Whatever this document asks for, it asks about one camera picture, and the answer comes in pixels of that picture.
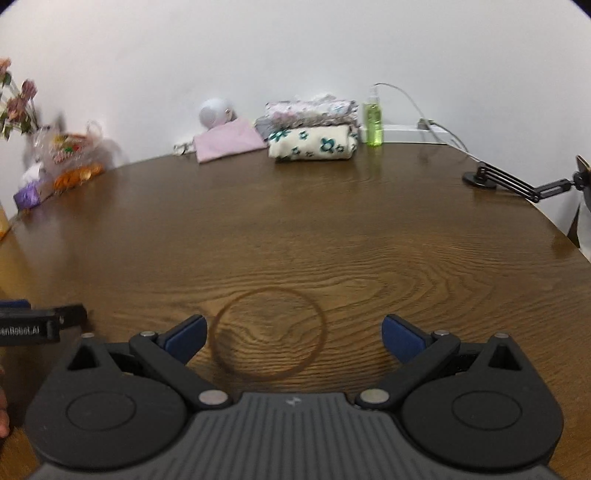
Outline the pink floral garment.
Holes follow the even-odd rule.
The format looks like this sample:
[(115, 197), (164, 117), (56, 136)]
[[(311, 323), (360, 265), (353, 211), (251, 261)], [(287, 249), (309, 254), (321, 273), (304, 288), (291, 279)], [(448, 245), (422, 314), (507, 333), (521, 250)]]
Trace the pink floral garment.
[(355, 100), (325, 95), (314, 100), (283, 100), (269, 102), (254, 128), (265, 140), (273, 132), (304, 127), (360, 126), (359, 104)]

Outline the purple tissue box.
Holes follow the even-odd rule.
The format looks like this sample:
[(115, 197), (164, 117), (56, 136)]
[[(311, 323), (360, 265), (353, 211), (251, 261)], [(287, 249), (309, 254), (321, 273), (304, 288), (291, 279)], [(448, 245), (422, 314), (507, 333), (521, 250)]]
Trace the purple tissue box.
[(19, 212), (41, 205), (54, 194), (52, 177), (42, 163), (32, 165), (21, 177), (13, 199)]

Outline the oranges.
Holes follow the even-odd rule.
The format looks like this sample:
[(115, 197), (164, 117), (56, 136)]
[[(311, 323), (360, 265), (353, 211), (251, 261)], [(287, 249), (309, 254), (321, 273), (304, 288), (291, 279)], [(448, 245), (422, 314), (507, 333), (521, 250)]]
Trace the oranges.
[(64, 171), (53, 182), (56, 192), (64, 192), (76, 188), (92, 178), (105, 172), (105, 167), (99, 163), (92, 163)]

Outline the clear snack bag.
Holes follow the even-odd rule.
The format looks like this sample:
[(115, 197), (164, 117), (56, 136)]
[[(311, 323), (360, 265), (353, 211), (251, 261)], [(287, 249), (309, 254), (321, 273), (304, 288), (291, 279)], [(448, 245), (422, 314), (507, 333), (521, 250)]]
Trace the clear snack bag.
[(100, 165), (110, 170), (125, 160), (116, 142), (103, 136), (102, 126), (94, 120), (82, 133), (62, 130), (57, 123), (45, 125), (33, 137), (35, 158), (53, 180), (81, 167)]

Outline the pink artificial flowers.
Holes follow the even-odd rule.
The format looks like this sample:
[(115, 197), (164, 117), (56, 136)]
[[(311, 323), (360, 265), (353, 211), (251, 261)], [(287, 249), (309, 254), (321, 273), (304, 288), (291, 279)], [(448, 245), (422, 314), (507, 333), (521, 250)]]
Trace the pink artificial flowers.
[(15, 132), (33, 135), (40, 128), (34, 103), (37, 87), (31, 79), (18, 86), (11, 66), (10, 58), (1, 59), (1, 137), (6, 141)]

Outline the white power strip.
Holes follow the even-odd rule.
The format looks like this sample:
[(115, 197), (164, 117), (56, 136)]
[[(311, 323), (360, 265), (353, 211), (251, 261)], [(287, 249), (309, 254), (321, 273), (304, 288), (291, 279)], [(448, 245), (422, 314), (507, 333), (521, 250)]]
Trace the white power strip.
[(435, 125), (420, 128), (417, 125), (384, 125), (382, 144), (451, 144), (452, 135)]

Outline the cream green-flower folded cloth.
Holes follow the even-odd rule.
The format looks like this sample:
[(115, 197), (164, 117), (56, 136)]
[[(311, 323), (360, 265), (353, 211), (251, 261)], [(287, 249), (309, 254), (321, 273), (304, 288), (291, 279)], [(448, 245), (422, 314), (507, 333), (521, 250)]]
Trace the cream green-flower folded cloth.
[(269, 137), (269, 156), (279, 161), (349, 160), (359, 134), (349, 125), (286, 128)]

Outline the pink folded cloth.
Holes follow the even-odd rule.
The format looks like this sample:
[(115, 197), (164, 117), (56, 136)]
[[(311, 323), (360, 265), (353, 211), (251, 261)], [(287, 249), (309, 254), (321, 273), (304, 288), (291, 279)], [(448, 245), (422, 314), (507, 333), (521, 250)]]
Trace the pink folded cloth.
[(249, 120), (238, 118), (193, 138), (198, 163), (266, 148), (262, 136)]

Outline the green spray bottle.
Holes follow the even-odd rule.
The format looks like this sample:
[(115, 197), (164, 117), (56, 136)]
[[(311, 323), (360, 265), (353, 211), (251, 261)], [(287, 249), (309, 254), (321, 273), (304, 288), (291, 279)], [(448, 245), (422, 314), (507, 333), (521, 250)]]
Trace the green spray bottle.
[(367, 101), (363, 103), (363, 118), (366, 127), (366, 144), (371, 147), (381, 147), (384, 143), (384, 129), (377, 85), (370, 88)]

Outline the white round speaker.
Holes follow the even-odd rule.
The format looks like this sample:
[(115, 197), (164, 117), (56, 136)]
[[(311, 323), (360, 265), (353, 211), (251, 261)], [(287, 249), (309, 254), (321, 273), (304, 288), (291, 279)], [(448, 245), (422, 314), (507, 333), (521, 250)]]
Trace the white round speaker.
[(211, 130), (235, 119), (235, 109), (228, 99), (211, 98), (202, 103), (198, 117), (200, 124), (205, 129)]

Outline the white wall socket strip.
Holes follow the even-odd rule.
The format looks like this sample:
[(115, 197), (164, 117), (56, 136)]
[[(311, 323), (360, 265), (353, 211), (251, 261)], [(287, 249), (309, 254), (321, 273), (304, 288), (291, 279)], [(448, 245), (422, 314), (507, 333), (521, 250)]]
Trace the white wall socket strip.
[(190, 140), (173, 145), (172, 153), (176, 156), (193, 154), (195, 152), (194, 141)]

